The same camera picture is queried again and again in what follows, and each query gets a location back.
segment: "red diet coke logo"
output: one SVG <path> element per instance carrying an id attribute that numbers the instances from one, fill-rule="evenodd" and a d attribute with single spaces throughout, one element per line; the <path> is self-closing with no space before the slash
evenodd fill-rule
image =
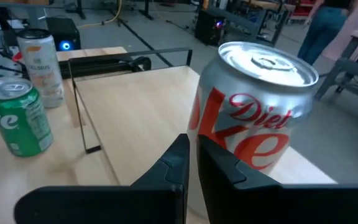
<path id="1" fill-rule="evenodd" d="M 233 136 L 237 133 L 248 130 L 249 128 L 246 124 L 253 126 L 262 126 L 265 128 L 281 129 L 283 128 L 290 115 L 291 111 L 289 110 L 285 116 L 278 114 L 271 114 L 274 107 L 268 108 L 267 112 L 262 112 L 262 104 L 258 99 L 247 93 L 238 93 L 232 95 L 229 98 L 229 103 L 231 106 L 238 108 L 235 112 L 229 113 L 229 116 L 239 120 L 244 121 L 245 124 L 231 126 L 222 130 L 214 130 L 214 126 L 218 119 L 219 109 L 224 102 L 225 95 L 219 90 L 213 88 L 211 93 L 208 96 L 206 101 L 204 113 L 201 119 L 200 128 L 198 134 L 204 134 L 213 141 L 217 142 L 223 148 L 227 149 L 225 139 L 229 136 Z M 244 98 L 249 98 L 251 101 L 244 101 Z M 200 99 L 196 95 L 195 102 L 193 105 L 193 112 L 190 117 L 189 128 L 194 130 L 198 127 L 200 122 Z M 258 147 L 262 145 L 268 139 L 276 139 L 275 146 L 268 152 L 256 152 Z M 249 136 L 238 145 L 235 146 L 234 155 L 239 159 L 250 165 L 254 169 L 262 170 L 272 165 L 273 162 L 267 162 L 257 166 L 253 164 L 252 158 L 255 156 L 258 157 L 267 157 L 279 153 L 289 142 L 289 137 L 286 134 L 280 133 L 268 133 L 268 134 L 256 134 Z"/>

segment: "can lid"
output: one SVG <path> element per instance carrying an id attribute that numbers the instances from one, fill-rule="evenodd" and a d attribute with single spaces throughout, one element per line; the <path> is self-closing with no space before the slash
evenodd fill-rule
<path id="1" fill-rule="evenodd" d="M 21 97 L 32 89 L 32 83 L 24 78 L 6 78 L 0 80 L 0 100 Z"/>
<path id="2" fill-rule="evenodd" d="M 43 39 L 49 37 L 51 34 L 45 29 L 24 29 L 17 33 L 17 36 L 23 39 Z"/>
<path id="3" fill-rule="evenodd" d="M 272 47 L 250 42 L 228 42 L 219 47 L 220 57 L 251 77 L 283 86 L 312 86 L 318 72 L 306 62 Z"/>

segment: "silver soda can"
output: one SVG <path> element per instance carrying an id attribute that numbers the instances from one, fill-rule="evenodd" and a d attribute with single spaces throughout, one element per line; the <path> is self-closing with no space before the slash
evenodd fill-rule
<path id="1" fill-rule="evenodd" d="M 46 108 L 60 106 L 64 88 L 52 35 L 43 29 L 25 29 L 17 36 L 25 67 L 41 94 L 42 104 Z"/>
<path id="2" fill-rule="evenodd" d="M 291 131 L 312 108 L 317 71 L 271 47 L 222 44 L 203 70 L 188 125 L 188 202 L 207 217 L 197 168 L 196 138 L 204 134 L 268 174 L 290 142 Z"/>

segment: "green soda can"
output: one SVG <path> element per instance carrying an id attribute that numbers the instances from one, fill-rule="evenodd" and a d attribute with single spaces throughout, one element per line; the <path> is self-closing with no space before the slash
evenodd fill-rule
<path id="1" fill-rule="evenodd" d="M 23 78 L 0 80 L 0 133 L 15 156 L 37 155 L 53 136 L 39 92 Z"/>

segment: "blue jeans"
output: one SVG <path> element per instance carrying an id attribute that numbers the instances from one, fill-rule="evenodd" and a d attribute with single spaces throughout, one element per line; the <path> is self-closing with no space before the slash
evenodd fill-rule
<path id="1" fill-rule="evenodd" d="M 321 6 L 311 21 L 298 58 L 313 65 L 323 50 L 338 35 L 346 19 L 347 16 L 342 9 Z"/>

